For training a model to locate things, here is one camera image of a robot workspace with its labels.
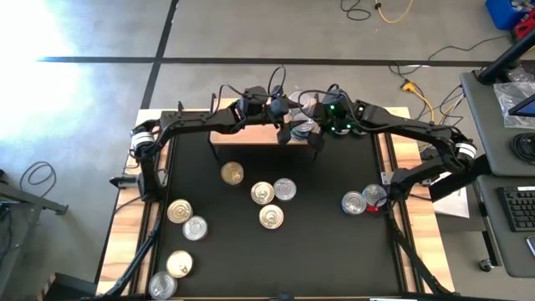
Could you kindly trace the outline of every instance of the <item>white paper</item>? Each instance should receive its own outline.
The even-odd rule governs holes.
[[[450,174],[450,172],[442,173],[437,181],[449,176]],[[433,207],[435,208],[435,213],[447,214],[454,217],[470,218],[465,187],[458,191],[454,191],[449,196],[443,197],[439,201],[434,202]]]

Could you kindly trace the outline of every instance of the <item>can lid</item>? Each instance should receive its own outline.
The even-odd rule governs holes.
[[[287,178],[278,179],[273,185],[275,189],[275,196],[281,201],[289,201],[293,199],[297,192],[295,183]]]
[[[366,210],[366,200],[357,191],[350,191],[342,198],[342,209],[350,215],[357,215]]]
[[[194,216],[182,226],[182,232],[187,239],[197,241],[208,233],[208,223],[204,218]]]
[[[369,206],[372,207],[381,207],[383,206],[388,196],[386,190],[377,184],[369,184],[363,191],[362,196],[366,200]]]
[[[260,181],[252,186],[251,197],[258,205],[266,205],[275,197],[275,190],[271,184]]]
[[[150,296],[156,300],[167,300],[175,294],[177,284],[176,279],[168,272],[158,272],[150,279]]]
[[[221,168],[221,178],[230,185],[237,185],[243,180],[243,167],[237,162],[228,162]]]
[[[283,210],[276,205],[267,205],[260,211],[260,223],[267,229],[276,229],[283,224]]]
[[[190,202],[186,200],[176,200],[167,208],[167,217],[174,223],[183,223],[193,214]]]
[[[174,278],[186,276],[193,266],[193,258],[186,251],[174,251],[167,259],[167,272]]]

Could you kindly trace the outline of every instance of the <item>computer monitor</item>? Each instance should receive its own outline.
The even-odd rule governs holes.
[[[509,109],[509,115],[535,117],[535,94]]]

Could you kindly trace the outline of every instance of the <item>black cable bundle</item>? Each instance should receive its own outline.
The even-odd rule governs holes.
[[[524,133],[514,136],[511,150],[515,156],[531,165],[535,165],[535,134]]]

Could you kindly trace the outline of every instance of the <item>gold can lid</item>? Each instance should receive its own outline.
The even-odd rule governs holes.
[[[267,229],[276,229],[283,224],[283,210],[276,205],[267,205],[260,211],[260,223]]]
[[[183,223],[193,215],[190,202],[186,200],[176,200],[167,208],[167,217],[174,223]]]
[[[240,184],[243,180],[243,167],[237,162],[228,162],[221,168],[221,178],[230,185]]]
[[[167,258],[167,272],[174,278],[185,277],[193,266],[193,258],[186,251],[174,251]]]
[[[251,197],[258,205],[266,205],[275,197],[275,190],[271,184],[260,181],[252,186]]]

